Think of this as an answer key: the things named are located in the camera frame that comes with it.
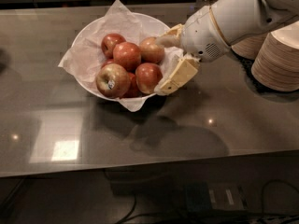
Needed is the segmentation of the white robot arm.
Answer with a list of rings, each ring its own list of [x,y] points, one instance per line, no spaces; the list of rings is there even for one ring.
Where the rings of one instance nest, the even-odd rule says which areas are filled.
[[[298,18],[299,0],[218,0],[200,8],[183,25],[157,38],[157,44],[183,49],[185,55],[172,60],[154,92],[169,95],[177,91],[197,74],[200,63],[213,62],[232,45]]]

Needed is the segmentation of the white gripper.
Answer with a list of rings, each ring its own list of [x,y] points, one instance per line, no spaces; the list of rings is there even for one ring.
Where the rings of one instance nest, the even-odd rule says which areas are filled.
[[[200,61],[213,62],[230,50],[209,6],[195,12],[184,25],[177,24],[158,36],[155,43],[165,48],[183,48],[190,53],[183,57],[175,55],[166,67],[163,78],[154,88],[160,96],[169,95],[188,83],[198,73]]]

